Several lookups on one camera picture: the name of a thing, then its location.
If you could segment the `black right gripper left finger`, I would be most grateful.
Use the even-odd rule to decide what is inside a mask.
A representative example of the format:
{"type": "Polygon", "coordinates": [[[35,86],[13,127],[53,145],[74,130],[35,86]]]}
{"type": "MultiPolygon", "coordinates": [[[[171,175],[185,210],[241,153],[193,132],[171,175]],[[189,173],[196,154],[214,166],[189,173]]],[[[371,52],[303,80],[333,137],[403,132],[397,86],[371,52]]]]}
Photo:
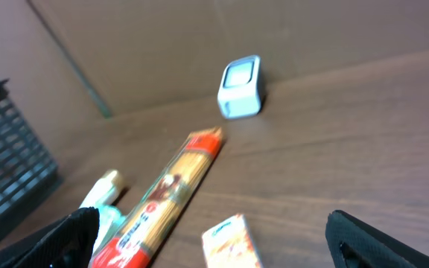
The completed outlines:
{"type": "Polygon", "coordinates": [[[0,268],[87,268],[99,220],[96,208],[79,208],[1,250],[0,268]]]}

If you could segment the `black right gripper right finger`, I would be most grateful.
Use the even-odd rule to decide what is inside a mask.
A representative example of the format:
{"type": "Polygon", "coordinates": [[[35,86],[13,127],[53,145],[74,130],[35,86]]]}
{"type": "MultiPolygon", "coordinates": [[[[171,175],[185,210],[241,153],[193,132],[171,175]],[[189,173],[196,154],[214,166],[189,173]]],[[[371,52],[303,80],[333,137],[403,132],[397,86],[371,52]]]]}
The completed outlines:
{"type": "Polygon", "coordinates": [[[341,210],[329,214],[325,238],[336,268],[429,267],[429,256],[341,210]]]}

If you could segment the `teal tissue packet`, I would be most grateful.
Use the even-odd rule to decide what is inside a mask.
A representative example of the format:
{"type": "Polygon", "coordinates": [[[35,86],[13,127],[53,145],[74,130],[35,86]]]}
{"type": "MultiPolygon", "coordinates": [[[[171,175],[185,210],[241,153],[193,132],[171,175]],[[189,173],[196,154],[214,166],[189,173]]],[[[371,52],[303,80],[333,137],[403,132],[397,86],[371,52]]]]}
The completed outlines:
{"type": "Polygon", "coordinates": [[[99,205],[97,210],[99,212],[99,228],[92,253],[96,253],[99,249],[103,248],[126,219],[115,206],[99,205]]]}

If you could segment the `orange spaghetti packet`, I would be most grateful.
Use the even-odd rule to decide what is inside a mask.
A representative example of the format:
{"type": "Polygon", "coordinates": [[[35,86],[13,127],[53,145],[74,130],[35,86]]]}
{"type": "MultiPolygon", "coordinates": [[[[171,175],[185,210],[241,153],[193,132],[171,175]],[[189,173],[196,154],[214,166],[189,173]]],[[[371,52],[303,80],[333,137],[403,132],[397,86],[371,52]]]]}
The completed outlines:
{"type": "Polygon", "coordinates": [[[89,262],[91,268],[145,268],[150,264],[220,151],[220,127],[192,132],[89,262]]]}

